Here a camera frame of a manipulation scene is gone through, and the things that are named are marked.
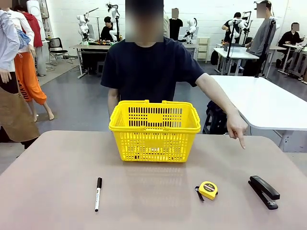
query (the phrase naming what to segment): tape measure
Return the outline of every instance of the tape measure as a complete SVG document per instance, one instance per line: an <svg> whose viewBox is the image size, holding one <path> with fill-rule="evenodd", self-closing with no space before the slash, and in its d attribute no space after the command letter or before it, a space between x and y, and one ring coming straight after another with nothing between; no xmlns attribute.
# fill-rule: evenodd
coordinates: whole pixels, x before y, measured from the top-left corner
<svg viewBox="0 0 307 230"><path fill-rule="evenodd" d="M210 181L205 181L201 183L198 191L200 194L211 200L214 200L215 196L218 194L217 186Z"/></svg>

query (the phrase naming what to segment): tape measure label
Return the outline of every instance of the tape measure label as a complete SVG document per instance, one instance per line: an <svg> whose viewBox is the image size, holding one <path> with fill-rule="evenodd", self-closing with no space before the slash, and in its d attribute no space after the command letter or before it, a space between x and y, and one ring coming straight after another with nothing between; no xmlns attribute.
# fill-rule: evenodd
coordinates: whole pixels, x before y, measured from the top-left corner
<svg viewBox="0 0 307 230"><path fill-rule="evenodd" d="M205 185L203 186L203 188L204 188L206 191L211 192L211 193L215 191L215 187L214 187L212 184L209 184L209 183L205 184Z"/></svg>

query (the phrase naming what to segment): black shirt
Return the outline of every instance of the black shirt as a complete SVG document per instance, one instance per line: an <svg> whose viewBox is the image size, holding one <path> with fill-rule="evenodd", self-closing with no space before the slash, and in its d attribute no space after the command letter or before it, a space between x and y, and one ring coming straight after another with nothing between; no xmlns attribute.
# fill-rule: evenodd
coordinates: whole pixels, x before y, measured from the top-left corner
<svg viewBox="0 0 307 230"><path fill-rule="evenodd" d="M109 28L107 26L105 26L102 31L101 31L101 35L100 35L100 39L101 40L110 40L111 42L113 42L113 38L110 34L110 30L113 30L113 28Z"/></svg>
<svg viewBox="0 0 307 230"><path fill-rule="evenodd" d="M179 29L181 26L183 26L183 23L179 18L177 19L171 18L169 20L169 37L177 41L179 35Z"/></svg>
<svg viewBox="0 0 307 230"><path fill-rule="evenodd" d="M297 43L301 43L303 42L304 40L302 40L300 37L299 37L299 34L298 32L295 32L294 34L292 34L291 31L288 31L286 32L282 38L280 39L280 41L278 42L278 46L280 47L284 47L284 48L289 48L287 46L284 46L284 44L286 42L291 42L292 45L296 45Z"/></svg>
<svg viewBox="0 0 307 230"><path fill-rule="evenodd" d="M230 34L231 34L231 32L232 32L232 31L230 31L230 25L229 25L229 22L230 22L230 21L231 21L231 20L227 21L227 22L224 24L225 26L227 26L227 27L229 28L229 31L228 31L228 32L226 31L226 33L225 33L224 42L229 42L229 43L230 43ZM239 28L238 24L236 24L234 27L235 27L236 32L239 33L239 32L240 32L240 28ZM238 37L238 38L235 38L235 43L239 43L239 42L240 42L240 38L239 38L239 37Z"/></svg>
<svg viewBox="0 0 307 230"><path fill-rule="evenodd" d="M106 55L101 85L118 89L121 100L172 101L177 81L195 81L204 73L191 53L178 41L164 37L144 48L125 40Z"/></svg>

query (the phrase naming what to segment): basket rim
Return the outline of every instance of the basket rim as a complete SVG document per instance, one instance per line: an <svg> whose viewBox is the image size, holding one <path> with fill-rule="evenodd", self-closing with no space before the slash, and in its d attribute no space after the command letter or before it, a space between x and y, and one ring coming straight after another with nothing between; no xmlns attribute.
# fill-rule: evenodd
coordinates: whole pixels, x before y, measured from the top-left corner
<svg viewBox="0 0 307 230"><path fill-rule="evenodd" d="M185 104L189 105L193 112L193 118L196 121L197 127L194 128L182 128L182 127L164 127L163 129L146 129L145 126L141 127L118 127L115 126L115 120L114 117L117 117L117 114L119 112L119 108L123 104ZM162 101L162 103L150 103L149 100L144 101L120 101L117 106L114 108L112 115L110 117L110 123L109 123L109 129L111 131L117 131L117 132L142 132L142 133L199 133L201 130L201 120L198 116L198 113L196 109L193 107L193 104L190 102L170 102L170 101Z"/></svg>

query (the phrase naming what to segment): red hoodie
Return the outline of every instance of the red hoodie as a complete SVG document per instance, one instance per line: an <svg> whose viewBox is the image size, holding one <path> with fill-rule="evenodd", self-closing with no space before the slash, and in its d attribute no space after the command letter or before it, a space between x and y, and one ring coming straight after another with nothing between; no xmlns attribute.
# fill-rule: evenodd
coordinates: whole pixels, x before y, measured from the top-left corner
<svg viewBox="0 0 307 230"><path fill-rule="evenodd" d="M27 19L27 21L29 22L31 29L34 32L34 47L43 46L42 37L40 35L40 27L39 27L39 24L38 24L36 17L33 16L32 14L26 13L26 12L24 13L24 16Z"/></svg>

